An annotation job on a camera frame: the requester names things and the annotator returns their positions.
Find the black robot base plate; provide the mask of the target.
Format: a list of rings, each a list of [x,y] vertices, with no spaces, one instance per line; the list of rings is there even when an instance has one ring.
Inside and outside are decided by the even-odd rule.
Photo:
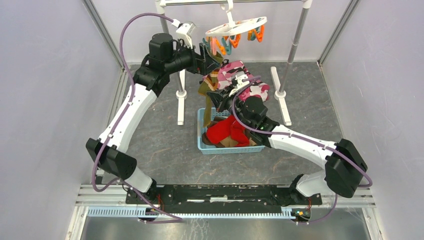
[[[306,197],[288,185],[165,184],[143,195],[152,204],[164,204],[169,214],[265,214],[282,207],[318,206],[321,195]]]

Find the red sock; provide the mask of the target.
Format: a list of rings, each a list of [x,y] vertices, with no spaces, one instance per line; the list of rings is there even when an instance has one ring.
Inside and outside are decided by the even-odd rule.
[[[235,147],[249,147],[250,139],[245,134],[246,128],[235,121],[230,126],[230,138],[235,142]]]
[[[221,144],[224,147],[234,147],[237,144],[232,136],[234,121],[235,119],[232,116],[216,121],[207,128],[205,136],[214,145]]]

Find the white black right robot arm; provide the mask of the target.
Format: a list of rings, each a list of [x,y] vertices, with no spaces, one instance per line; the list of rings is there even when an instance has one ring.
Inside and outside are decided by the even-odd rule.
[[[206,94],[218,112],[230,112],[247,130],[248,140],[295,154],[321,167],[316,173],[302,174],[293,180],[288,191],[293,203],[302,204],[314,194],[328,192],[352,198],[357,188],[372,186],[368,166],[351,141],[321,140],[293,131],[267,116],[268,108],[260,97],[241,101],[230,87]]]

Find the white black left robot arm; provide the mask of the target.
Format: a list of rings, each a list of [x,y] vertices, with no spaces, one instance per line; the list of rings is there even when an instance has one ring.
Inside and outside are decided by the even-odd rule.
[[[175,40],[168,33],[155,34],[148,47],[149,53],[134,73],[133,85],[113,120],[98,138],[89,138],[85,144],[94,168],[100,168],[137,189],[137,196],[145,204],[156,200],[156,182],[138,168],[134,157],[126,154],[138,124],[170,82],[172,74],[185,70],[205,76],[220,65],[210,55],[205,43],[200,43],[199,52],[196,52],[194,47],[186,45],[185,40]]]

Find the white round clip hanger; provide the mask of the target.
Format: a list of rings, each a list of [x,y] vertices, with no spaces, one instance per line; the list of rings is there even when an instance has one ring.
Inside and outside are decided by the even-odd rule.
[[[220,4],[220,7],[225,11],[228,22],[208,30],[202,39],[202,43],[210,54],[213,56],[231,55],[232,50],[238,47],[244,33],[247,34],[248,41],[256,40],[259,43],[263,41],[265,24],[268,22],[266,16],[234,20],[232,15],[234,2],[232,0]]]

